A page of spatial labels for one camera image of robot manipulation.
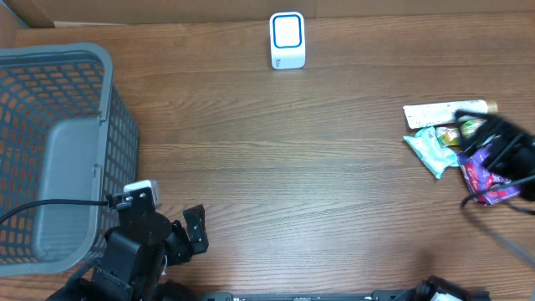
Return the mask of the purple red packet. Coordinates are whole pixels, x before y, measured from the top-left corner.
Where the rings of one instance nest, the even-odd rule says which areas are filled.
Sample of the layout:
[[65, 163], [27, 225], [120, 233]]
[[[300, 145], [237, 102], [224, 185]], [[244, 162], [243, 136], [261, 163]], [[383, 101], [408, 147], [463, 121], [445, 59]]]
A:
[[[460, 152], [457, 155], [462, 175], [471, 194], [510, 182], [507, 178], [492, 173], [483, 166], [484, 160], [489, 155], [488, 146], [477, 150], [472, 156], [468, 156], [464, 152]], [[484, 206], [493, 206], [519, 194], [519, 188], [517, 186], [511, 186], [476, 196], [474, 201]]]

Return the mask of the green yellow drink carton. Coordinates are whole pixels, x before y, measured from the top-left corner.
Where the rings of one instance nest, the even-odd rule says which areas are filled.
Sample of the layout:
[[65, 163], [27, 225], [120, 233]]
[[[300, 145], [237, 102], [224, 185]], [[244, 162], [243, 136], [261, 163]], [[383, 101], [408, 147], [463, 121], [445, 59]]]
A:
[[436, 127], [436, 138], [441, 147], [459, 146], [461, 144], [461, 135], [469, 138], [476, 133], [479, 127], [485, 123], [485, 120], [475, 119], [468, 120], [461, 124], [461, 128]]

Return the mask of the light blue plastic packet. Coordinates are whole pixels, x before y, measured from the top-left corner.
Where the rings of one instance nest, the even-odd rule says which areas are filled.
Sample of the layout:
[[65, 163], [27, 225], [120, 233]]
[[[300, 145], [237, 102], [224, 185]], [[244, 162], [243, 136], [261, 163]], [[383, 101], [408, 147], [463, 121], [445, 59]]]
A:
[[403, 139], [436, 179], [441, 179], [448, 167], [459, 166], [457, 154], [449, 147], [441, 146], [435, 127], [423, 128], [414, 136], [405, 135]]

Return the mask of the white tube gold cap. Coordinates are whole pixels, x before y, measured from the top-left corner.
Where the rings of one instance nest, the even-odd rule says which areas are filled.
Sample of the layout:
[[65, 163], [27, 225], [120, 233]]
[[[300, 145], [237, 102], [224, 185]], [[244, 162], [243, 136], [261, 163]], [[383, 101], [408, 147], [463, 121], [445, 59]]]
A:
[[412, 130], [428, 126], [453, 124], [455, 122], [455, 113], [458, 110], [493, 114], [497, 112], [497, 103], [491, 100], [474, 99], [423, 105], [405, 105], [403, 107], [407, 125]]

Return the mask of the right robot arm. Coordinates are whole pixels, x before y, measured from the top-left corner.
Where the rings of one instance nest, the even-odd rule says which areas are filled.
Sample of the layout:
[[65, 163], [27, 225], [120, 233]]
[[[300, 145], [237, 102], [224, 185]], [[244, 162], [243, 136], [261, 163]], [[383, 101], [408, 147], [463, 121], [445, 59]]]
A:
[[489, 156], [483, 160], [482, 167], [507, 178], [509, 182], [503, 184], [494, 182], [488, 188], [470, 193], [460, 203], [461, 212], [470, 224], [533, 267], [532, 254], [513, 240], [493, 231], [467, 211], [465, 206], [470, 200], [475, 200], [479, 196], [510, 187], [517, 187], [521, 198], [529, 202], [534, 200], [534, 136], [500, 115], [469, 110], [457, 110], [454, 113], [455, 126], [460, 128], [461, 122], [468, 116], [482, 119], [485, 123], [469, 137], [460, 135], [462, 153], [473, 156], [477, 151], [487, 150]]

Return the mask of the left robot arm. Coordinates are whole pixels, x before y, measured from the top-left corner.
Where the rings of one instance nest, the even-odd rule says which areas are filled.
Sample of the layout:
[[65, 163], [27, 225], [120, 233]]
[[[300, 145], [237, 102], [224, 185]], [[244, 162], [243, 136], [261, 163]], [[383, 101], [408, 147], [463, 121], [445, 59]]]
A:
[[168, 280], [164, 270], [188, 263], [209, 247], [205, 208], [186, 209], [186, 226], [156, 211], [156, 194], [146, 187], [108, 195], [120, 224], [105, 234], [104, 255], [84, 265], [50, 300], [196, 300], [186, 286]]

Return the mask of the white barcode scanner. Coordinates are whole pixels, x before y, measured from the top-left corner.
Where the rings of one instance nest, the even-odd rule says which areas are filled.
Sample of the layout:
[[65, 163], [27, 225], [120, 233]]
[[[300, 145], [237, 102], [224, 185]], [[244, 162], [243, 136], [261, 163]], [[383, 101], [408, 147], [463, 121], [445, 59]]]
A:
[[306, 64], [304, 18], [298, 12], [274, 13], [269, 19], [271, 65], [276, 70]]

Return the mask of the grey plastic basket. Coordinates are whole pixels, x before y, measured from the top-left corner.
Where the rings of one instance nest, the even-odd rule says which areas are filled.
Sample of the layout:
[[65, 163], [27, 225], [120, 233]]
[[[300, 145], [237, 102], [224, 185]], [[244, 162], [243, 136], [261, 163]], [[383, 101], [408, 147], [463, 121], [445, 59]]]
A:
[[60, 273], [100, 257], [118, 217], [109, 194], [136, 178], [139, 131], [94, 43], [1, 52], [4, 277]]

